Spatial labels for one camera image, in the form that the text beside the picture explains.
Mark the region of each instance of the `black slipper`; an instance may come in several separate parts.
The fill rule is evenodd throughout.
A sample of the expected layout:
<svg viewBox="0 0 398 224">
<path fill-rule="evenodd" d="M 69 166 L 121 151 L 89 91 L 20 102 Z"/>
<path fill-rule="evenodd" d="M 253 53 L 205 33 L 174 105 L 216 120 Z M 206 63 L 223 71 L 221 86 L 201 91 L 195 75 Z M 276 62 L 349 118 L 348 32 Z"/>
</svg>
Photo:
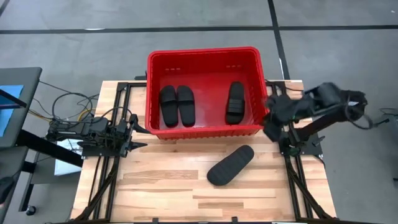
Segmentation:
<svg viewBox="0 0 398 224">
<path fill-rule="evenodd" d="M 240 82 L 232 82 L 226 107 L 225 121 L 239 124 L 244 116 L 244 88 Z"/>
<path fill-rule="evenodd" d="M 169 128 L 176 126 L 178 124 L 178 111 L 174 87 L 171 85 L 163 87 L 159 99 L 164 123 Z"/>
<path fill-rule="evenodd" d="M 182 124 L 185 127 L 192 127 L 195 124 L 195 98 L 192 90 L 187 86 L 179 86 L 177 100 Z"/>
<path fill-rule="evenodd" d="M 207 179 L 215 186 L 228 184 L 253 159 L 254 151 L 244 145 L 219 161 L 207 173 Z"/>
</svg>

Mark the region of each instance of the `concrete floor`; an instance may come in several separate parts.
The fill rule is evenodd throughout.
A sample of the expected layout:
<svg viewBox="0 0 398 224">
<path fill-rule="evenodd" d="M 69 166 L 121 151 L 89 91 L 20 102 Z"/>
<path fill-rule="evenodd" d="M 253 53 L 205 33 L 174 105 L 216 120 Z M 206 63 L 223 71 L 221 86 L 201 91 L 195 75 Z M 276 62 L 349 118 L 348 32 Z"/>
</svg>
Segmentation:
<svg viewBox="0 0 398 224">
<path fill-rule="evenodd" d="M 280 26 L 355 26 L 398 24 L 395 0 L 274 0 Z M 10 0 L 0 30 L 82 29 L 172 26 L 270 26 L 263 0 Z M 282 31 L 291 79 L 310 88 L 335 82 L 367 94 L 367 113 L 396 107 L 398 30 Z M 70 91 L 94 95 L 103 80 L 132 80 L 143 75 L 154 50 L 251 45 L 261 52 L 264 74 L 281 79 L 273 31 L 114 34 L 0 34 L 0 67 L 42 67 L 41 80 Z M 39 85 L 35 98 L 48 110 L 62 94 Z M 80 109 L 78 98 L 64 98 L 59 116 Z M 41 111 L 33 102 L 32 108 Z M 24 129 L 44 136 L 45 121 L 28 116 Z M 349 123 L 321 132 L 326 172 L 338 216 L 343 220 L 396 223 L 397 138 L 388 125 L 370 131 Z M 33 217 L 17 212 L 27 177 L 22 175 L 5 223 L 64 221 L 72 207 L 78 179 L 37 185 L 30 204 Z"/>
</svg>

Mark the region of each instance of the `red plastic basket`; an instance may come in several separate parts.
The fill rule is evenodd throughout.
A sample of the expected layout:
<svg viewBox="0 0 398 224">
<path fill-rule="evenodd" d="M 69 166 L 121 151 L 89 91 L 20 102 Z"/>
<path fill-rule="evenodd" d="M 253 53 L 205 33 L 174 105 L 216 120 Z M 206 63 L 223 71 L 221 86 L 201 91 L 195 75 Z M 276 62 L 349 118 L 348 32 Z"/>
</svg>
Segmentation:
<svg viewBox="0 0 398 224">
<path fill-rule="evenodd" d="M 260 53 L 254 47 L 165 50 L 148 56 L 145 126 L 159 139 L 207 138 L 255 134 L 266 115 L 267 98 Z M 229 87 L 244 85 L 244 118 L 237 125 L 225 121 Z M 195 97 L 196 122 L 191 128 L 168 128 L 163 122 L 159 91 L 167 85 L 186 85 Z"/>
</svg>

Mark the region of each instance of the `yellow wire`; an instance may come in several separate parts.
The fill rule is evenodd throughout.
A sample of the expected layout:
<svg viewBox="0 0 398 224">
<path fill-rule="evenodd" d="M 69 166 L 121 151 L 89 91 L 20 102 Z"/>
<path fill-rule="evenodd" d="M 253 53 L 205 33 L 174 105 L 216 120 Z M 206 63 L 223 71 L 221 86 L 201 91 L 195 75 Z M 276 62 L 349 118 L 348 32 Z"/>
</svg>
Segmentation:
<svg viewBox="0 0 398 224">
<path fill-rule="evenodd" d="M 37 117 L 37 118 L 40 118 L 40 119 L 43 119 L 43 120 L 45 120 L 45 121 L 47 121 L 47 122 L 50 122 L 51 120 L 49 120 L 49 119 L 47 119 L 47 118 L 44 118 L 42 115 L 40 115 L 38 112 L 35 112 L 35 111 L 31 111 L 31 110 L 29 110 L 28 111 L 28 113 L 30 113 L 31 115 L 33 115 L 33 116 L 35 116 L 35 117 Z"/>
<path fill-rule="evenodd" d="M 87 112 L 90 112 L 90 110 L 87 109 L 87 110 L 82 111 L 82 112 L 80 113 L 79 117 L 77 118 L 77 121 L 80 121 L 80 119 L 83 117 L 83 115 L 84 115 L 85 113 L 87 113 Z"/>
</svg>

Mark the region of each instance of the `wooden table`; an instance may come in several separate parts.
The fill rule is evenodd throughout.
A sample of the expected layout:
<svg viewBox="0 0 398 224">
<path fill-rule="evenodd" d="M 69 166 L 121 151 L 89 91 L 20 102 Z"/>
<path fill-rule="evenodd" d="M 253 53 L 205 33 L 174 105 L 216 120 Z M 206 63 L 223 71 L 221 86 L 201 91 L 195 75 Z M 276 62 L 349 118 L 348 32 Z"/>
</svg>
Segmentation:
<svg viewBox="0 0 398 224">
<path fill-rule="evenodd" d="M 285 82 L 287 87 L 303 89 L 302 81 Z M 113 107 L 117 84 L 118 81 L 103 82 L 96 116 Z M 301 92 L 288 90 L 288 94 L 300 98 Z M 138 115 L 141 126 L 144 126 L 145 104 L 146 88 L 134 87 L 129 109 Z M 310 122 L 311 119 L 303 120 L 297 126 Z M 284 158 L 278 145 L 262 131 L 248 137 L 178 141 L 161 141 L 156 136 L 134 132 L 133 140 L 149 145 L 121 159 L 112 222 L 151 222 L 154 217 L 160 222 L 230 222 L 233 216 L 239 221 L 294 220 Z M 254 149 L 254 159 L 227 186 L 211 185 L 206 179 L 208 170 L 243 144 Z M 326 212 L 335 216 L 323 164 L 313 156 L 302 156 L 302 160 L 309 191 Z M 87 206 L 96 161 L 97 157 L 84 161 L 72 218 Z M 298 189 L 297 192 L 304 217 L 302 194 Z M 106 192 L 100 218 L 104 217 L 107 198 Z"/>
</svg>

